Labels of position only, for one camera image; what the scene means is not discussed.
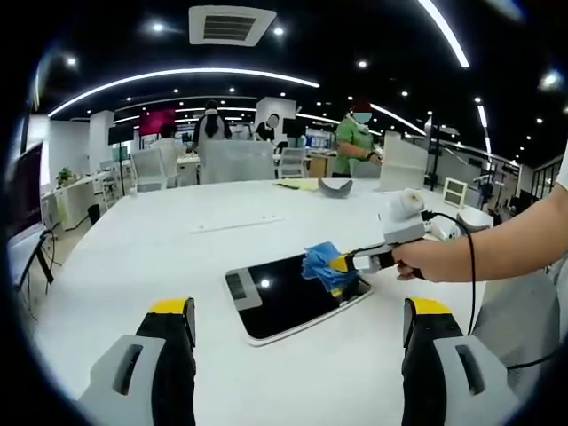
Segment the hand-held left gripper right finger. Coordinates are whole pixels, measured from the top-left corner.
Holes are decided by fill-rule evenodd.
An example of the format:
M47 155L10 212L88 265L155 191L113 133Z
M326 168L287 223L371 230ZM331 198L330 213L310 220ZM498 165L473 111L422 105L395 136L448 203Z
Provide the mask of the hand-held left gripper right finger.
M403 348L403 425L501 425L516 408L505 366L442 303L405 300Z

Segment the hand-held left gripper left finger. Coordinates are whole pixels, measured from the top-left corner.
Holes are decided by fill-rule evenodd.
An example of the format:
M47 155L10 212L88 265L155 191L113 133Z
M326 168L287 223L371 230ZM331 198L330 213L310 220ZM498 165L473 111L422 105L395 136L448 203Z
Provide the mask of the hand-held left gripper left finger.
M93 365L78 403L94 425L195 425L194 299L153 304Z

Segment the person's right hand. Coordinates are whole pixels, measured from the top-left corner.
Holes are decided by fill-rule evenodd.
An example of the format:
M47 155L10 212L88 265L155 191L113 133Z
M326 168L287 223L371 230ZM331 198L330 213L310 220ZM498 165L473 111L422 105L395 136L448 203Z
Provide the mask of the person's right hand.
M442 255L444 244L438 241L420 240L399 245L392 250L397 263L398 280L417 278L419 270L424 280L440 282L444 279Z

